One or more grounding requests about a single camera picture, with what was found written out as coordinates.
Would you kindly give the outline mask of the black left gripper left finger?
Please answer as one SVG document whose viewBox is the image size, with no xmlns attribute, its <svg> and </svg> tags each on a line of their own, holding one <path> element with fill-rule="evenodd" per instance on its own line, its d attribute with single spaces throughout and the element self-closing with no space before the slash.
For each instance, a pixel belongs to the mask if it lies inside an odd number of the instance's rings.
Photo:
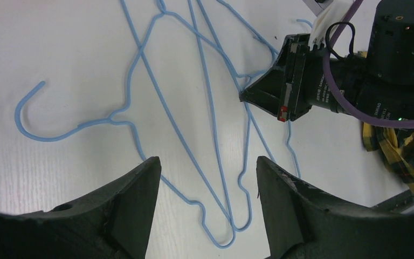
<svg viewBox="0 0 414 259">
<path fill-rule="evenodd" d="M 51 211 L 0 213 L 0 258 L 145 258 L 160 176 L 152 156 Z"/>
</svg>

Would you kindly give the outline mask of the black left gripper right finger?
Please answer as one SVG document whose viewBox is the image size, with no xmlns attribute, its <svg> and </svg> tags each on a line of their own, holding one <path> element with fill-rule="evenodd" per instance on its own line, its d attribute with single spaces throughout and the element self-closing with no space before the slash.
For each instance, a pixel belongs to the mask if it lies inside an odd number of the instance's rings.
<svg viewBox="0 0 414 259">
<path fill-rule="evenodd" d="M 270 258 L 414 258 L 414 213 L 343 200 L 257 159 Z"/>
</svg>

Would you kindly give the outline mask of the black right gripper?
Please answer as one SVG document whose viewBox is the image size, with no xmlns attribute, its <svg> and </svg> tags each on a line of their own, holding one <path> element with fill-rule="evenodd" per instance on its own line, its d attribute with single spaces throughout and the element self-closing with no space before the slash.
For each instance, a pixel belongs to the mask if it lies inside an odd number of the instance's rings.
<svg viewBox="0 0 414 259">
<path fill-rule="evenodd" d="M 380 1 L 367 55 L 346 56 L 334 45 L 350 28 L 361 1 L 307 1 L 316 15 L 312 31 L 288 35 L 263 80 L 283 83 L 280 101 L 257 107 L 279 121 L 295 121 L 313 106 L 362 122 L 414 122 L 414 1 Z"/>
</svg>

